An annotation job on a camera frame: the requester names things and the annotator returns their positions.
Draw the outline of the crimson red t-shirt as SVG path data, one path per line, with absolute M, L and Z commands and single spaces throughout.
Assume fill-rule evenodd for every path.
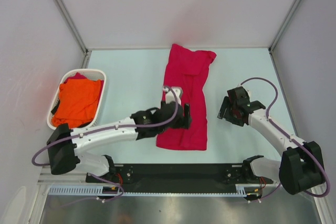
M 166 65 L 163 84 L 182 88 L 182 105 L 190 106 L 190 128 L 168 129 L 156 138 L 156 146 L 175 151 L 207 150 L 207 109 L 203 87 L 216 53 L 191 51 L 173 44 Z

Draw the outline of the black garment in basket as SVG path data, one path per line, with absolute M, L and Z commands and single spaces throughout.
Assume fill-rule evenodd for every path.
M 55 114 L 56 114 L 56 112 L 57 112 L 59 106 L 60 106 L 60 100 L 57 101 L 56 105 L 55 105 L 55 106 L 53 107 L 53 109 L 51 110 L 51 114 L 52 114 L 52 115 L 55 115 Z

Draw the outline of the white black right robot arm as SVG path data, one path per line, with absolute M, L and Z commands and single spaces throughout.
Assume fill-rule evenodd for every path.
M 281 157 L 280 161 L 262 155 L 245 159 L 242 169 L 245 181 L 254 183 L 260 177 L 269 178 L 279 182 L 291 195 L 329 184 L 320 146 L 285 131 L 272 119 L 268 108 L 250 100 L 242 86 L 227 91 L 217 117 L 237 126 L 252 127 Z

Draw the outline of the aluminium corner post left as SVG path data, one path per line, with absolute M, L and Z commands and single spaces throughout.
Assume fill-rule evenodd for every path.
M 83 42 L 83 39 L 64 3 L 63 0 L 53 0 L 56 7 L 58 8 L 65 24 L 67 25 L 68 29 L 70 30 L 70 33 L 72 34 L 74 40 L 76 41 L 78 47 L 80 48 L 81 52 L 86 55 L 88 53 L 88 49 Z

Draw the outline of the aluminium corner post right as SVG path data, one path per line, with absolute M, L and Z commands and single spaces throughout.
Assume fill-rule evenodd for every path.
M 268 47 L 268 51 L 270 54 L 274 52 L 277 45 L 279 44 L 281 38 L 285 34 L 287 28 L 289 27 L 292 19 L 294 18 L 297 10 L 299 9 L 300 4 L 303 0 L 293 0 L 292 4 L 290 5 L 289 10 L 287 11 L 284 20 L 282 21 L 279 29 L 277 30 L 273 40 L 271 41 L 270 46 Z

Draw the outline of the orange t-shirt in basket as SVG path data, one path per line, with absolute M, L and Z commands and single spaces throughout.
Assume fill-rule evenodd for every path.
M 60 106 L 52 117 L 53 126 L 68 124 L 73 129 L 91 123 L 102 92 L 102 80 L 69 80 L 59 86 Z

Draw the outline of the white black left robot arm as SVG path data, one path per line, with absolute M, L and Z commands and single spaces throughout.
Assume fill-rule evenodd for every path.
M 91 149 L 153 138 L 168 129 L 189 129 L 191 121 L 189 104 L 163 101 L 160 108 L 138 111 L 124 120 L 106 125 L 75 130 L 62 124 L 47 141 L 51 174 L 63 175 L 77 170 L 110 182 L 116 175 L 113 159 L 109 155 L 90 154 Z

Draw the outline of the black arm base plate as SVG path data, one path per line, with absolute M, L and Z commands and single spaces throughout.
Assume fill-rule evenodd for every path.
M 102 178 L 121 182 L 127 193 L 224 194 L 260 185 L 242 164 L 115 164 Z

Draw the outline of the aluminium corner post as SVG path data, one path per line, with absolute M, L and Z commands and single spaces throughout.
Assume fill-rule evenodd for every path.
M 65 24 L 67 25 L 68 29 L 70 30 L 70 33 L 72 34 L 74 40 L 76 41 L 78 47 L 80 48 L 81 52 L 86 55 L 88 53 L 88 49 L 83 42 L 83 39 L 64 3 L 63 0 L 53 0 L 56 7 L 58 8 Z
M 273 40 L 271 41 L 270 46 L 268 47 L 268 51 L 270 54 L 274 52 L 277 45 L 279 44 L 281 38 L 285 34 L 287 28 L 289 27 L 292 19 L 294 18 L 297 10 L 299 9 L 300 4 L 303 0 L 293 0 L 292 4 L 290 5 L 289 10 L 287 11 L 284 20 L 282 21 L 279 29 L 277 30 Z

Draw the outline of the dark red shirt in basket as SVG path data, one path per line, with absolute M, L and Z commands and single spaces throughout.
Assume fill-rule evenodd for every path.
M 66 84 L 69 80 L 81 80 L 81 79 L 86 79 L 87 77 L 76 72 L 76 74 L 74 76 L 70 76 L 68 77 L 65 81 L 64 84 Z

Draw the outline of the white plastic laundry basket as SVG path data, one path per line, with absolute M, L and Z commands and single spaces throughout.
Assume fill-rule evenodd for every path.
M 51 129 L 68 124 L 71 129 L 91 127 L 102 106 L 106 74 L 98 69 L 75 69 L 60 81 L 47 115 Z

